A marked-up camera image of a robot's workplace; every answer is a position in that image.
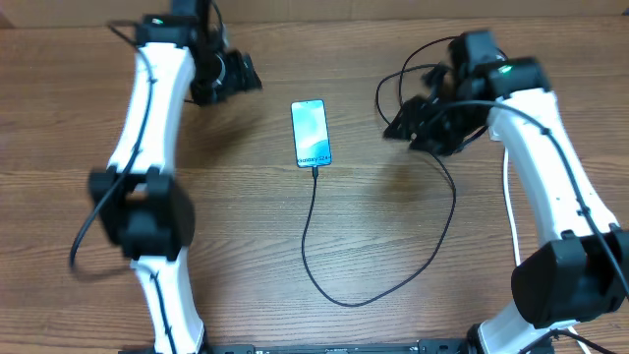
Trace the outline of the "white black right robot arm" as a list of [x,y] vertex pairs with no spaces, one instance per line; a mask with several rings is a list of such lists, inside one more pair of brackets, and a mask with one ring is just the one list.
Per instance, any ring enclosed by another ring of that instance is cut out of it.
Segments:
[[450,61],[428,68],[430,93],[402,100],[387,139],[434,156],[483,133],[501,141],[535,215],[539,247],[511,275],[511,302],[473,325],[462,353],[548,353],[573,325],[628,297],[628,233],[605,206],[564,129],[539,61],[510,58],[487,30],[447,38]]

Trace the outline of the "blue Galaxy smartphone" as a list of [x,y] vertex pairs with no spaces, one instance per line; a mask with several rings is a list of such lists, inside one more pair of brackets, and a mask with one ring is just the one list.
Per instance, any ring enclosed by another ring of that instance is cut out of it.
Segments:
[[325,105],[321,99],[291,103],[297,165],[319,167],[332,162]]

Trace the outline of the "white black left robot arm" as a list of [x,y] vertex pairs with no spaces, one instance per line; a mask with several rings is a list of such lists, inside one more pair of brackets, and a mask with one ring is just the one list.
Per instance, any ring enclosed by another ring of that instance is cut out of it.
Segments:
[[163,15],[132,23],[135,78],[126,122],[105,169],[90,172],[94,208],[71,247],[69,265],[99,219],[143,289],[154,342],[150,353],[209,353],[188,270],[196,215],[175,177],[185,103],[203,107],[262,84],[249,54],[229,46],[210,0],[179,0]]

